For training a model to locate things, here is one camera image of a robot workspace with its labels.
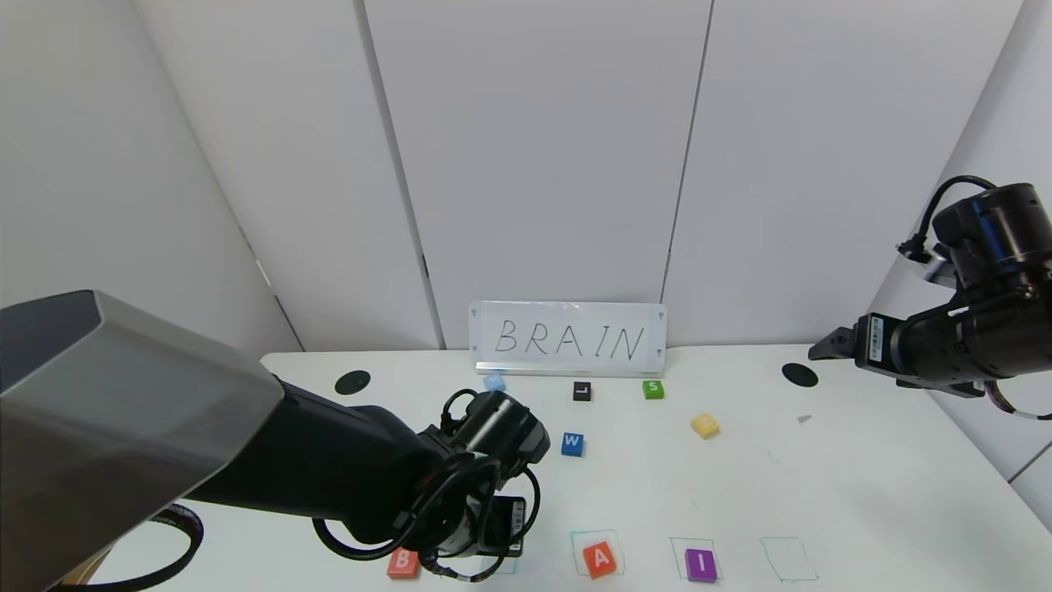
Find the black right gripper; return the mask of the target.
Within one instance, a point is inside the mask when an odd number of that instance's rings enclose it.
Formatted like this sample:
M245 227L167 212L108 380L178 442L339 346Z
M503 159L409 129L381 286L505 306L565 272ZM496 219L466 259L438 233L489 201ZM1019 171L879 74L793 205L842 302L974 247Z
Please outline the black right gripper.
M871 313L841 326L808 349L811 361L851 359L858 368L899 382L969 382L954 358L950 308L898 319Z

